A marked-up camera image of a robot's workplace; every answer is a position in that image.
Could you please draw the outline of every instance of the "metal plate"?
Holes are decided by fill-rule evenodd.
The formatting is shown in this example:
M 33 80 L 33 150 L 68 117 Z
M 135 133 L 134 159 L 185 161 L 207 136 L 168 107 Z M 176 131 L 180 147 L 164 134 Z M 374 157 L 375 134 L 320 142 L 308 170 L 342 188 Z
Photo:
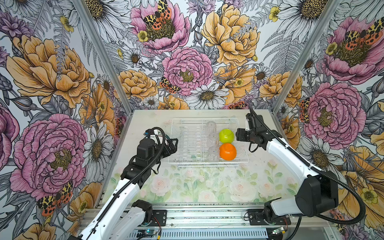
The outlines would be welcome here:
M 263 209 L 248 209 L 247 210 L 247 214 L 245 216 L 248 215 L 249 223 L 251 224 L 251 226 L 255 226 L 255 225 L 262 225 L 262 226 L 264 226 L 264 225 L 291 225 L 291 220 L 289 219 L 288 215 L 278 217 L 275 220 L 275 224 L 270 224 L 264 220 L 263 211 L 264 211 Z
M 152 216 L 155 217 L 159 222 L 160 226 L 164 227 L 167 223 L 167 210 L 153 210 Z M 155 220 L 151 220 L 149 227 L 158 227 L 159 224 Z

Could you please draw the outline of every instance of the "floral tablecloth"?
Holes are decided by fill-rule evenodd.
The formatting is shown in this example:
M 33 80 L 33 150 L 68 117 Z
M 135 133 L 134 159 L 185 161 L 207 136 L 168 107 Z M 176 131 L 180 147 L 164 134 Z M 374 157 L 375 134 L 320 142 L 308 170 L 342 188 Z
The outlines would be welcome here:
M 267 110 L 257 110 L 267 125 L 274 129 Z M 245 127 L 248 110 L 136 110 L 126 138 L 109 179 L 103 201 L 112 194 L 120 174 L 148 128 L 159 126 L 170 132 L 174 118 L 236 117 Z M 263 149 L 248 152 L 249 163 L 236 167 L 178 167 L 162 160 L 159 174 L 145 182 L 133 201 L 142 199 L 151 203 L 258 203 L 278 197 L 295 195 L 298 184 L 279 161 Z

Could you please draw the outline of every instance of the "clear plastic dish rack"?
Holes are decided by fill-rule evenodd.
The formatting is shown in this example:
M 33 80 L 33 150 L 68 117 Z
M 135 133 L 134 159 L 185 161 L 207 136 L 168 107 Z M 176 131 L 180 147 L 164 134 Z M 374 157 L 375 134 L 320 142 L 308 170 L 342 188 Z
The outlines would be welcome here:
M 217 136 L 223 129 L 230 129 L 234 134 L 239 128 L 237 118 L 183 118 L 172 120 L 171 138 L 179 140 L 177 152 L 168 158 L 169 164 L 177 164 L 179 166 L 193 167 L 226 167 L 238 166 L 240 163 L 248 163 L 248 145 L 247 142 L 235 140 L 232 145 L 235 146 L 237 156 L 232 161 L 226 161 L 218 155 L 218 162 L 209 162 L 208 155 L 208 131 L 207 122 L 216 123 Z

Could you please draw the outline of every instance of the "black cable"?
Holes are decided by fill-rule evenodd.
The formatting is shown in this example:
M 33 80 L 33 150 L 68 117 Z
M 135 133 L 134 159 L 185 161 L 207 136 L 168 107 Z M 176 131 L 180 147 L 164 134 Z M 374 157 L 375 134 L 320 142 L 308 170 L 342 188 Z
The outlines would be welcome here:
M 285 240 L 291 240 L 295 236 L 295 234 L 297 233 L 297 230 L 299 230 L 300 223 L 301 223 L 301 217 L 299 217 L 299 220 L 297 220 L 297 225 L 293 230 L 292 234 Z
M 286 146 L 286 143 L 283 142 L 278 136 L 276 136 L 273 133 L 273 131 L 264 123 L 264 121 L 262 121 L 262 119 L 259 118 L 259 115 L 257 115 L 255 113 L 255 111 L 253 110 L 252 105 L 248 104 L 248 106 L 249 106 L 249 110 L 250 110 L 251 114 L 253 114 L 261 122 L 261 124 L 267 129 L 267 131 L 270 132 L 277 139 L 277 141 L 279 141 L 283 146 Z M 298 154 L 292 147 L 288 146 L 286 148 L 293 155 L 295 155 L 298 159 L 300 159 L 300 161 L 302 161 L 311 170 L 315 171 L 319 175 L 321 175 L 321 176 L 323 176 L 323 177 L 325 177 L 325 178 L 327 178 L 327 179 L 329 179 L 331 181 L 336 182 L 337 184 L 339 184 L 340 186 L 345 188 L 348 192 L 350 192 L 356 198 L 357 202 L 359 203 L 360 212 L 359 212 L 359 214 L 355 218 L 353 218 L 351 220 L 337 220 L 337 219 L 333 219 L 333 218 L 330 218 L 330 217 L 326 217 L 326 216 L 321 215 L 321 214 L 316 215 L 317 217 L 322 218 L 322 219 L 324 219 L 326 221 L 329 221 L 329 222 L 333 222 L 333 223 L 337 223 L 337 224 L 343 224 L 343 225 L 350 225 L 350 224 L 358 223 L 358 222 L 360 222 L 365 217 L 365 212 L 366 212 L 365 203 L 363 202 L 361 197 L 352 188 L 350 188 L 347 184 L 343 183 L 339 179 L 334 178 L 332 176 L 329 176 L 326 172 L 324 172 L 322 170 L 319 170 L 319 169 L 317 169 L 315 167 L 312 167 L 311 164 L 305 158 L 300 156 L 300 154 Z
M 251 151 L 251 146 L 252 146 L 252 143 L 250 142 L 250 143 L 249 143 L 249 148 L 248 148 L 248 150 L 249 150 L 250 152 L 255 152 L 255 151 L 259 148 L 259 145 L 257 145 L 257 147 L 256 147 L 254 150 Z
M 154 235 L 148 235 L 148 234 L 146 234 L 146 235 L 143 235 L 143 236 L 139 237 L 137 240 L 140 240 L 140 239 L 145 238 L 145 237 L 153 237 L 153 236 L 154 236 Z
M 154 130 L 159 130 L 161 132 L 161 134 L 163 136 L 165 136 L 165 133 L 163 131 L 163 129 L 159 128 L 159 127 L 154 127 L 151 129 L 149 135 L 151 134 L 152 131 Z M 143 173 L 145 173 L 150 167 L 151 165 L 156 161 L 156 159 L 160 156 L 161 152 L 163 151 L 163 148 L 164 148 L 164 145 L 165 145 L 165 142 L 166 142 L 166 138 L 163 137 L 162 139 L 162 142 L 160 144 L 160 148 L 159 148 L 159 151 L 156 153 L 155 156 L 153 156 L 151 158 L 151 161 L 150 163 L 141 170 L 141 172 L 139 172 L 136 176 L 134 176 L 131 180 L 129 180 L 129 182 L 127 182 L 126 184 L 124 184 L 124 186 L 122 186 L 120 188 L 120 190 L 118 190 L 114 195 L 113 195 L 113 198 L 112 200 L 108 203 L 107 207 L 103 210 L 103 212 L 100 214 L 100 216 L 97 218 L 97 221 L 100 222 L 100 220 L 105 216 L 105 214 L 107 213 L 107 211 L 109 210 L 109 208 L 112 206 L 112 204 L 115 202 L 115 200 L 119 197 L 119 195 L 133 182 L 135 181 L 137 178 L 139 178 Z

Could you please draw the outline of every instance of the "pink peony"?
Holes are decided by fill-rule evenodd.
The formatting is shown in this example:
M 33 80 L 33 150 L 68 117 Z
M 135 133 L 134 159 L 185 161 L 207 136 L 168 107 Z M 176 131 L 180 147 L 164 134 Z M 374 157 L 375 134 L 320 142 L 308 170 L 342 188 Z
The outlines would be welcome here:
M 188 96 L 191 90 L 212 81 L 212 65 L 208 56 L 193 48 L 176 49 L 171 57 L 163 60 L 164 77 L 181 88 L 179 94 Z
M 329 37 L 329 49 L 322 62 L 323 71 L 327 76 L 331 75 L 339 81 L 349 81 L 358 85 L 384 68 L 384 37 L 373 45 L 364 43 L 351 51 L 345 48 L 346 32 L 362 32 L 374 23 L 373 21 L 365 22 L 365 20 L 359 22 L 357 18 L 353 20 L 351 17 L 347 17 L 334 31 L 334 36 Z M 332 43 L 337 44 L 336 49 L 332 48 Z
M 315 135 L 336 150 L 356 139 L 366 119 L 357 89 L 347 83 L 322 83 L 310 97 L 308 115 L 310 122 L 304 124 L 307 136 Z
M 85 175 L 83 127 L 65 114 L 26 127 L 15 143 L 15 169 L 11 175 L 14 192 L 31 193 L 37 200 L 56 195 L 69 181 L 77 187 Z
M 155 41 L 148 40 L 143 42 L 144 46 L 151 54 L 156 55 L 163 52 L 173 51 L 179 46 L 184 46 L 188 42 L 190 29 L 189 18 L 184 18 L 184 15 L 180 13 L 180 9 L 177 4 L 173 6 L 172 3 L 168 1 L 168 8 L 170 8 L 172 11 L 171 21 L 175 27 L 174 34 L 172 38 L 162 37 L 160 39 L 155 39 Z M 134 34 L 138 34 L 140 31 L 146 31 L 147 25 L 144 23 L 143 18 L 149 15 L 154 15 L 156 11 L 157 3 L 154 7 L 148 5 L 147 8 L 144 8 L 142 5 L 140 5 L 140 8 L 132 8 L 132 32 Z
M 20 127 L 7 108 L 0 106 L 0 170 L 7 164 L 12 152 L 12 142 L 19 134 Z

